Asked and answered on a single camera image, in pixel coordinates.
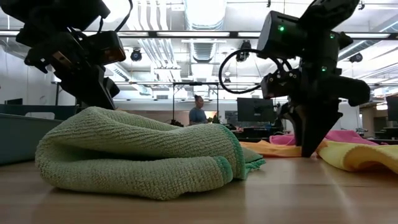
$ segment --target person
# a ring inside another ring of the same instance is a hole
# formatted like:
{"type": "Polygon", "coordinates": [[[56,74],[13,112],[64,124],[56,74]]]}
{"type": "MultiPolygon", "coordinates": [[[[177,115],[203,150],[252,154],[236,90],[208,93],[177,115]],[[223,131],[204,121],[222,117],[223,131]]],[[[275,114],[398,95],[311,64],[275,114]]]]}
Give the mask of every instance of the person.
{"type": "Polygon", "coordinates": [[[189,111],[189,125],[206,124],[207,118],[203,108],[203,98],[195,95],[195,107],[189,111]]]}

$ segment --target pink cloth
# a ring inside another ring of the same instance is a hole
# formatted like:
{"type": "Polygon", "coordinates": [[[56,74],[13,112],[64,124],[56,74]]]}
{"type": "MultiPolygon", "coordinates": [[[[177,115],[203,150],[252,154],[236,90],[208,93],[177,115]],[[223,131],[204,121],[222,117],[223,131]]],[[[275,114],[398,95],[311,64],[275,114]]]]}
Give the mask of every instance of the pink cloth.
{"type": "MultiPolygon", "coordinates": [[[[356,143],[356,144],[367,144],[370,146],[378,146],[377,143],[363,139],[360,135],[358,135],[355,131],[352,130],[331,130],[325,136],[325,139],[336,142],[347,142],[347,143],[356,143]]],[[[283,136],[271,136],[269,142],[271,144],[278,144],[285,146],[294,146],[296,143],[294,135],[292,134],[286,134],[283,136]]]]}

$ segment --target green towel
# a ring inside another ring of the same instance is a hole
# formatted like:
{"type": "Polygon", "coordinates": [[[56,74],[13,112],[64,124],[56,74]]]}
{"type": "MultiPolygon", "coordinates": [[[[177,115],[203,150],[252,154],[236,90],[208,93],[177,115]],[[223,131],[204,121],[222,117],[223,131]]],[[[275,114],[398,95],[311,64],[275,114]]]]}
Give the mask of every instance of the green towel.
{"type": "Polygon", "coordinates": [[[180,128],[95,107],[47,133],[36,152],[55,187],[158,200],[217,189],[264,163],[220,124],[180,128]]]}

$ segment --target table surface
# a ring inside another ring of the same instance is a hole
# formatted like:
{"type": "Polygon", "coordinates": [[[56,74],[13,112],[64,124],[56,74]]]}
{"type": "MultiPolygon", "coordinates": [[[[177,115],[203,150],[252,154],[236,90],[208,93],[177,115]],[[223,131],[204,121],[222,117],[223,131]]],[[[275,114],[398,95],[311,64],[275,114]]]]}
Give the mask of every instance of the table surface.
{"type": "Polygon", "coordinates": [[[247,181],[158,202],[55,189],[34,164],[0,167],[0,223],[398,223],[398,175],[268,159],[247,181]]]}

